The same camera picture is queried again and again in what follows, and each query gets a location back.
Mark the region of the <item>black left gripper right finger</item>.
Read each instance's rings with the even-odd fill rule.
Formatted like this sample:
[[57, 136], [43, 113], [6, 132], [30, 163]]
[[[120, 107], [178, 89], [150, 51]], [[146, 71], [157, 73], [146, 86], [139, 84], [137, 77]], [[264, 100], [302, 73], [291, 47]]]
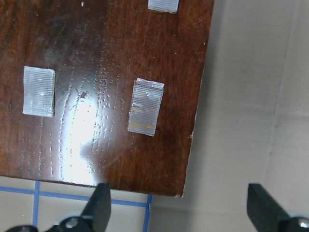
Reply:
[[307, 232], [309, 218], [289, 215], [261, 184], [250, 183], [247, 215], [258, 232]]

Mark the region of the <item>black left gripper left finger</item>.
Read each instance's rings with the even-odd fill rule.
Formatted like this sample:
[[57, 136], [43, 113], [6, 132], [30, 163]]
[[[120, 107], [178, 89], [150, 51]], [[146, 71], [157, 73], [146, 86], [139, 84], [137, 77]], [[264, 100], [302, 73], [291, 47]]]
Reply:
[[111, 189], [107, 183], [97, 185], [79, 216], [68, 217], [52, 227], [53, 232], [104, 232], [111, 216]]

